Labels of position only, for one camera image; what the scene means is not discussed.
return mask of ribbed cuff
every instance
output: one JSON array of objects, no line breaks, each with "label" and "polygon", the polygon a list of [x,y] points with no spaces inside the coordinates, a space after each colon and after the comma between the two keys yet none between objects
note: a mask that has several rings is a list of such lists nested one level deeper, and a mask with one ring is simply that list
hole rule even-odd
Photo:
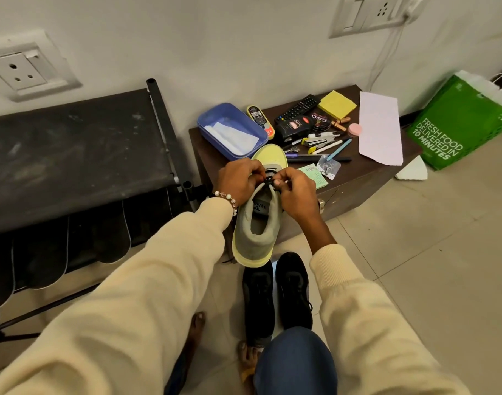
[{"label": "ribbed cuff", "polygon": [[309,267],[315,274],[320,291],[363,278],[344,246],[338,244],[326,245],[318,250],[310,260]]},{"label": "ribbed cuff", "polygon": [[196,214],[205,217],[214,228],[223,231],[233,218],[233,207],[227,199],[212,197],[202,202]]}]

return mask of person's left hand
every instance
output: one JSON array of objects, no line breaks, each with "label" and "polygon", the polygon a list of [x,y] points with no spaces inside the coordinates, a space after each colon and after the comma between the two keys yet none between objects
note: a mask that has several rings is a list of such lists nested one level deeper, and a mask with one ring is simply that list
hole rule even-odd
[{"label": "person's left hand", "polygon": [[231,194],[236,206],[251,198],[255,187],[266,179],[266,169],[259,160],[243,158],[229,162],[218,172],[215,191]]}]

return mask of sticky notes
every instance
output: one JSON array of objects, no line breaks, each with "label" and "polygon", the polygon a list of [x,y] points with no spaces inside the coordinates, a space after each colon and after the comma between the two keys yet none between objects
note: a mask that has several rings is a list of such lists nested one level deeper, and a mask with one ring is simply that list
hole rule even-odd
[{"label": "sticky notes", "polygon": [[318,105],[320,109],[328,115],[333,116],[335,119],[344,118],[352,112],[356,106],[357,105],[352,100],[347,99],[335,90],[320,100],[320,104]]},{"label": "sticky notes", "polygon": [[317,185],[317,190],[328,185],[328,182],[324,176],[318,171],[317,166],[314,163],[299,168],[300,171],[304,172],[311,180]]}]

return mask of pink paper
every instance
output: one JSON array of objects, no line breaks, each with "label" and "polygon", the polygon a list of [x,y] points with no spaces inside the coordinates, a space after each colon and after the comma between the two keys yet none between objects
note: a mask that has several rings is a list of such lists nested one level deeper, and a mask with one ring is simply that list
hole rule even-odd
[{"label": "pink paper", "polygon": [[361,92],[359,123],[360,154],[384,165],[403,165],[397,98]]}]

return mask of person's right hand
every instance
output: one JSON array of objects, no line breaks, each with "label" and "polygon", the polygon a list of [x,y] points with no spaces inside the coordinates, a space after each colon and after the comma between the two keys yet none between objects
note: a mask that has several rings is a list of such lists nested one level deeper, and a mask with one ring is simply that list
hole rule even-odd
[{"label": "person's right hand", "polygon": [[297,223],[320,218],[316,185],[305,173],[287,167],[273,179],[275,187],[281,191],[282,207]]}]

